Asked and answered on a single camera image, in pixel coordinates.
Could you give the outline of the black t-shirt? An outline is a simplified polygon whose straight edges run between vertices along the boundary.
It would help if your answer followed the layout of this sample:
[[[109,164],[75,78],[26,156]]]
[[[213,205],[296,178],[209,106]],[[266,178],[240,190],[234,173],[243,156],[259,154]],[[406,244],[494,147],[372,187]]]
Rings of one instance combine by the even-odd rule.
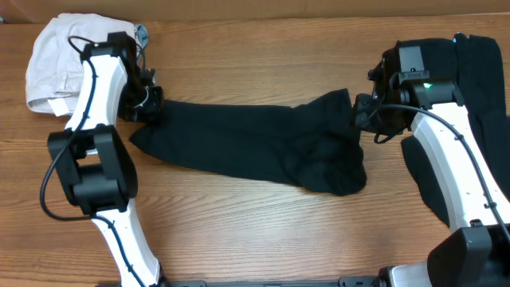
[[[136,130],[142,152],[181,167],[351,195],[367,183],[360,132],[350,128],[346,89],[296,106],[192,104],[169,100]]]

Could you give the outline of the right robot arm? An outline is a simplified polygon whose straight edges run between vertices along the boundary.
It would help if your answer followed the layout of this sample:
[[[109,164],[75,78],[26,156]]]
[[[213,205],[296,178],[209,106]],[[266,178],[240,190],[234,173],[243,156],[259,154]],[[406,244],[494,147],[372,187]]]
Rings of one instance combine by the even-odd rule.
[[[438,77],[417,42],[398,42],[368,73],[350,124],[386,140],[409,130],[421,144],[445,200],[450,236],[425,261],[389,266],[376,277],[346,277],[353,286],[507,286],[509,201],[493,178],[452,77]]]

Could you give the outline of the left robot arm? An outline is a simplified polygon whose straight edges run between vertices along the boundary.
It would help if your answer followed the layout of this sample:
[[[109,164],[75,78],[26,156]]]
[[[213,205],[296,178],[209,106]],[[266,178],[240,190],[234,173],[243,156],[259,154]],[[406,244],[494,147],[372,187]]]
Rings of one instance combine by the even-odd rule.
[[[76,109],[62,132],[49,134],[52,158],[40,188],[42,210],[53,219],[45,190],[57,174],[68,202],[81,209],[80,221],[101,232],[120,272],[121,286],[167,286],[135,207],[138,178],[116,121],[150,123],[164,107],[155,72],[137,62],[143,49],[125,32],[106,41],[87,40],[77,50],[84,68]]]

